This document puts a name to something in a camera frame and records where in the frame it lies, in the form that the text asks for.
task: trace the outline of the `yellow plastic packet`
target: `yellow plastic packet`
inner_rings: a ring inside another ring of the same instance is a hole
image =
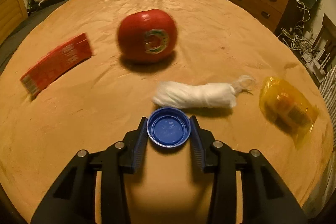
[[[301,92],[277,77],[265,79],[259,107],[264,116],[280,129],[299,135],[311,132],[319,113]]]

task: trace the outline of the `table surface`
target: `table surface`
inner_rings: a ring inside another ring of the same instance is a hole
[[[122,62],[116,44],[120,21],[154,8],[176,21],[174,55],[151,66]],[[20,77],[57,45],[83,32],[94,56],[31,101]],[[227,0],[70,0],[55,10],[26,37],[0,77],[0,183],[30,221],[78,150],[105,150],[151,114],[159,81],[201,85],[233,82],[240,75],[253,76],[257,86],[239,95],[232,111],[186,113],[235,150],[259,149],[302,205],[332,151],[323,98],[290,49]],[[299,144],[259,110],[262,82],[272,75],[289,81],[320,110],[312,132]],[[125,176],[132,223],[205,223],[212,180],[191,161],[189,142],[175,153],[162,153],[149,141],[143,169]]]

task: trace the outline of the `red box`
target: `red box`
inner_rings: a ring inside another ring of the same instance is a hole
[[[28,92],[36,96],[67,70],[91,56],[86,34],[80,34],[41,58],[20,80]]]

